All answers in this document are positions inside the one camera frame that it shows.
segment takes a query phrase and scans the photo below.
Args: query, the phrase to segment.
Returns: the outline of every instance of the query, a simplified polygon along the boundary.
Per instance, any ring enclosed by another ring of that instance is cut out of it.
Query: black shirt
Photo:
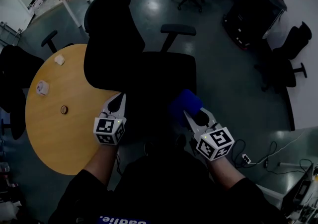
[[[249,179],[224,191],[212,182],[206,167],[185,151],[142,157],[129,164],[114,192],[82,170],[68,185],[49,224],[94,224],[102,216],[114,222],[125,218],[153,224],[287,223]]]

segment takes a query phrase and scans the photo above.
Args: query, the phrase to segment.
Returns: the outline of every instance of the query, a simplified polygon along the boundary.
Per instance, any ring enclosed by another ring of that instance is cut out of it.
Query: white container
[[[49,92],[49,84],[43,80],[40,80],[36,85],[36,93],[45,96]]]

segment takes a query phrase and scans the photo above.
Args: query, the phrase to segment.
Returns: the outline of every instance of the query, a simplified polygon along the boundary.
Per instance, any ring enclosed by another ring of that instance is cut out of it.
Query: blue label with white text
[[[100,216],[97,224],[150,224],[150,221]]]

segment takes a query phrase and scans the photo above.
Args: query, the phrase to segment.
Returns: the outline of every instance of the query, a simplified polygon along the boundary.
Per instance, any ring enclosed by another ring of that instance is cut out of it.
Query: round table
[[[35,75],[26,100],[26,130],[39,158],[61,174],[75,175],[95,154],[98,143],[93,135],[95,117],[115,91],[96,89],[84,75],[87,45],[65,47],[53,54]],[[62,54],[62,66],[54,58]],[[46,96],[36,93],[40,80],[49,84]],[[67,106],[67,114],[61,107]]]

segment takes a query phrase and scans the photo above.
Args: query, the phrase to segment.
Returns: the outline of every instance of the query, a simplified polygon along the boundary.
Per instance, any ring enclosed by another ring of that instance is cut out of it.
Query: white wall
[[[312,31],[309,44],[292,60],[294,68],[302,62],[308,78],[296,74],[297,86],[287,88],[296,129],[318,126],[318,0],[284,0],[288,11],[268,37],[271,48],[280,47],[290,29],[304,21]]]
[[[14,30],[25,30],[32,16],[19,0],[0,0],[0,21],[7,22]]]

